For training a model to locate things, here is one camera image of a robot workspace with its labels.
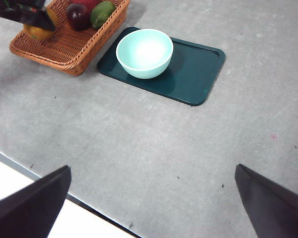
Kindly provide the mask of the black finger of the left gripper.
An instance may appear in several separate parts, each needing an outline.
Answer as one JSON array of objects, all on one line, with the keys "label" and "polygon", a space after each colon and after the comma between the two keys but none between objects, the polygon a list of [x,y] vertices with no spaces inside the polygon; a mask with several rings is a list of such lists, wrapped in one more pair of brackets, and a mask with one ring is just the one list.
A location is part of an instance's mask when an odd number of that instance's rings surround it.
[{"label": "black finger of the left gripper", "polygon": [[47,10],[43,9],[12,9],[6,7],[0,9],[0,17],[49,31],[56,30],[56,23],[53,23],[51,17],[47,13]]},{"label": "black finger of the left gripper", "polygon": [[23,9],[42,9],[45,5],[45,0],[15,0],[14,2]]}]

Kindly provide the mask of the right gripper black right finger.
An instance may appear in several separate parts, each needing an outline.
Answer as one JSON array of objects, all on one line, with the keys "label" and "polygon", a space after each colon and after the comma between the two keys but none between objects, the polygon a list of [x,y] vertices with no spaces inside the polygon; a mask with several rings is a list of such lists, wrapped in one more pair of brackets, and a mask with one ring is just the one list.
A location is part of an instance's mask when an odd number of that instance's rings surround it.
[{"label": "right gripper black right finger", "polygon": [[298,238],[298,195],[243,164],[235,182],[259,238]]}]

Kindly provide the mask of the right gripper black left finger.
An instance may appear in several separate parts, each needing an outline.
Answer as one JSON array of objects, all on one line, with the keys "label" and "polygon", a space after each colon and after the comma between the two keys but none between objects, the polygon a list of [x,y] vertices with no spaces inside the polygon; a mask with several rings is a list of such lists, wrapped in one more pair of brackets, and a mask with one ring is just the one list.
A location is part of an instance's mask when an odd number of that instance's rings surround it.
[{"label": "right gripper black left finger", "polygon": [[0,238],[46,238],[71,184],[63,166],[0,200]]}]

